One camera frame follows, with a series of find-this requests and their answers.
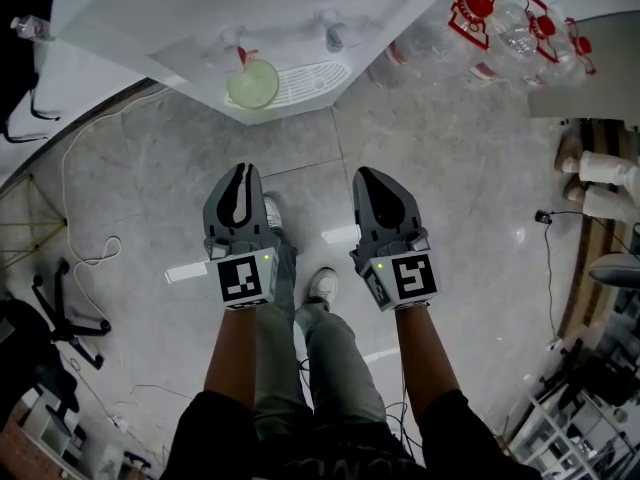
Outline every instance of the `white cable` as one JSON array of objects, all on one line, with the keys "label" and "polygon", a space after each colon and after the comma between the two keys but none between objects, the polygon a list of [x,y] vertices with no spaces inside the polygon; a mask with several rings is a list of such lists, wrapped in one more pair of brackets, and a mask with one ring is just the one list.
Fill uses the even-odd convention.
[{"label": "white cable", "polygon": [[[78,140],[80,140],[80,138],[83,136],[84,132],[87,131],[91,126],[93,126],[96,123],[99,123],[100,121],[102,121],[104,119],[107,119],[109,117],[119,116],[120,114],[122,114],[123,112],[128,110],[129,107],[131,107],[135,103],[138,103],[139,101],[147,100],[147,99],[150,99],[150,98],[155,98],[156,96],[159,96],[160,94],[168,91],[169,89],[170,89],[170,87],[165,87],[161,91],[154,92],[153,94],[149,94],[147,96],[142,96],[141,98],[138,98],[138,99],[133,100],[132,102],[128,103],[126,106],[124,106],[122,109],[118,110],[117,112],[113,112],[111,114],[105,114],[103,116],[100,116],[98,119],[96,119],[94,121],[91,121],[90,123],[87,123],[85,125],[85,127],[82,128],[78,132],[78,134],[75,136],[73,141],[71,141],[71,144],[69,145],[67,150],[64,152],[64,155],[62,155],[62,160],[60,162],[60,172],[61,172],[61,176],[62,176],[62,209],[63,209],[64,216],[67,219],[67,245],[69,246],[69,250],[71,251],[71,253],[75,257],[75,259],[77,260],[77,263],[73,266],[73,278],[75,279],[76,284],[78,285],[78,288],[82,292],[82,295],[84,295],[85,299],[87,299],[87,302],[89,302],[89,304],[91,304],[91,306],[93,306],[93,308],[102,316],[102,318],[104,318],[107,321],[109,321],[109,319],[107,318],[107,315],[105,315],[104,311],[102,311],[102,309],[100,309],[100,307],[98,307],[98,305],[95,302],[93,302],[93,300],[91,300],[91,297],[89,297],[89,295],[87,294],[86,290],[84,289],[84,287],[80,283],[80,280],[78,279],[78,267],[80,267],[80,265],[86,265],[89,268],[95,268],[95,267],[99,267],[105,261],[112,260],[113,258],[119,256],[120,253],[122,252],[122,242],[120,241],[119,237],[117,237],[115,235],[110,236],[107,239],[107,241],[105,242],[104,249],[102,250],[102,255],[99,258],[82,258],[80,256],[80,254],[78,254],[78,252],[74,249],[73,244],[71,243],[71,219],[69,217],[69,212],[67,210],[67,192],[66,192],[66,182],[65,182],[65,163],[67,161],[67,156],[69,155],[69,153],[73,149],[73,146],[76,145],[76,142],[78,142]],[[118,250],[116,252],[111,253],[111,254],[107,254],[107,249],[109,248],[109,243],[112,240],[117,242]]]}]

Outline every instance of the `shoe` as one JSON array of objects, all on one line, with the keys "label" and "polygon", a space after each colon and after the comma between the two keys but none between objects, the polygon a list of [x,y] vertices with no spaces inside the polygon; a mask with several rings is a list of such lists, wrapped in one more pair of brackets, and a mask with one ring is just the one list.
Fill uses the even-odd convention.
[{"label": "shoe", "polygon": [[560,141],[554,167],[558,172],[570,172],[577,174],[580,170],[581,156],[582,139],[576,135],[569,135]]},{"label": "shoe", "polygon": [[264,196],[264,206],[267,209],[267,224],[269,224],[269,228],[282,229],[282,214],[277,201],[271,196]]},{"label": "shoe", "polygon": [[573,201],[574,203],[584,203],[584,198],[587,194],[587,190],[584,188],[580,178],[572,176],[569,183],[564,187],[562,191],[562,197],[567,201]]},{"label": "shoe", "polygon": [[309,284],[308,297],[320,297],[329,304],[333,302],[338,293],[338,274],[329,267],[318,270]]}]

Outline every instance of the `white tile floor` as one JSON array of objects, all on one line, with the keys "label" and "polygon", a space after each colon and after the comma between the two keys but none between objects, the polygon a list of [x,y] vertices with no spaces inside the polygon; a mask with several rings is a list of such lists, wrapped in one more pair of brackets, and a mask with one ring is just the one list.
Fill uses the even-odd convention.
[{"label": "white tile floor", "polygon": [[[81,373],[161,462],[188,399],[146,387],[131,394],[132,387],[157,384],[195,395],[221,318],[206,283],[168,285],[164,272],[204,259],[204,201],[229,168],[252,162],[300,250],[297,300],[318,267],[334,267],[341,286],[333,310],[353,327],[385,401],[399,401],[393,315],[379,313],[348,256],[357,240],[351,179],[369,165],[416,197],[442,279],[431,313],[472,407],[500,427],[523,378],[544,362],[551,337],[544,227],[533,215],[561,205],[562,180],[552,166],[561,131],[557,120],[529,119],[526,98],[504,87],[474,92],[450,81],[389,91],[366,77],[331,109],[257,127],[171,91],[97,124],[68,159],[72,239],[82,255],[100,255],[111,235],[123,250],[96,269],[80,269],[114,327],[92,341],[106,357],[104,368],[95,372],[81,362]],[[33,168],[58,206],[69,141]],[[549,232],[556,321],[578,235],[579,222],[570,219]],[[31,300],[33,272],[52,269],[60,256],[71,259],[62,236],[13,268],[9,287]],[[66,289],[69,305],[90,313],[71,277]],[[84,387],[80,398],[108,427]],[[417,437],[412,421],[408,429]]]}]

